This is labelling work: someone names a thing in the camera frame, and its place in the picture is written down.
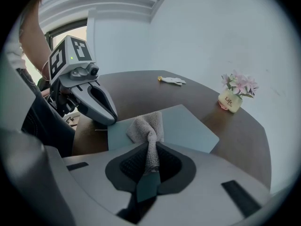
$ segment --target robotic arm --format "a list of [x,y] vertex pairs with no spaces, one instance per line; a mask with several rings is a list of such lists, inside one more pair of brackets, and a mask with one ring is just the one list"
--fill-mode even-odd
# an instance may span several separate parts
[[[64,116],[78,111],[103,125],[117,121],[117,111],[109,92],[98,79],[98,66],[86,41],[67,35],[49,56],[50,96],[48,102]],[[69,94],[60,88],[69,89]]]

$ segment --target green leaf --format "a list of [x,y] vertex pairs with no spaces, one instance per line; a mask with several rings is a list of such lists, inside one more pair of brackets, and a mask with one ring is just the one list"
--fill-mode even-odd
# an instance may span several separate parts
[[249,95],[249,94],[241,94],[242,96],[246,96],[246,97],[250,97],[250,98],[254,98],[253,96]]

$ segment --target dark wooden table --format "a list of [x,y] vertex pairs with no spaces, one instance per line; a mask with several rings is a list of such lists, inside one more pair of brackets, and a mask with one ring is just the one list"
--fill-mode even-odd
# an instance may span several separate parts
[[[187,82],[177,86],[158,81],[158,76],[178,77]],[[265,130],[240,108],[232,114],[217,103],[218,93],[195,81],[167,71],[134,71],[100,76],[98,82],[109,91],[118,120],[184,105],[220,141],[211,153],[218,155],[262,182],[271,184],[271,159]],[[97,123],[81,115],[77,125],[73,155],[108,150],[106,131],[95,131]]]

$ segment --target window frame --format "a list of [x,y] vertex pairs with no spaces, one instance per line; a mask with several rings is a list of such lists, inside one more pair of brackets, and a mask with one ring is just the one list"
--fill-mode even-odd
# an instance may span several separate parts
[[74,21],[74,22],[65,24],[63,26],[60,26],[60,27],[58,27],[54,30],[51,30],[51,31],[47,32],[45,34],[45,38],[46,38],[46,41],[47,41],[51,51],[53,50],[53,38],[55,36],[57,36],[61,33],[76,29],[76,28],[84,27],[84,26],[87,25],[87,21],[88,21],[87,18],[81,19],[81,20],[78,20],[78,21]]

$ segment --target gray towel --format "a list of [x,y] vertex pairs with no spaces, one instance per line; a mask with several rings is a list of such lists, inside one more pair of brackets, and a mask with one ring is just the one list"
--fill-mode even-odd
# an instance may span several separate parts
[[162,113],[158,111],[136,117],[127,129],[127,135],[134,143],[149,142],[144,173],[157,171],[160,163],[156,142],[164,141]]

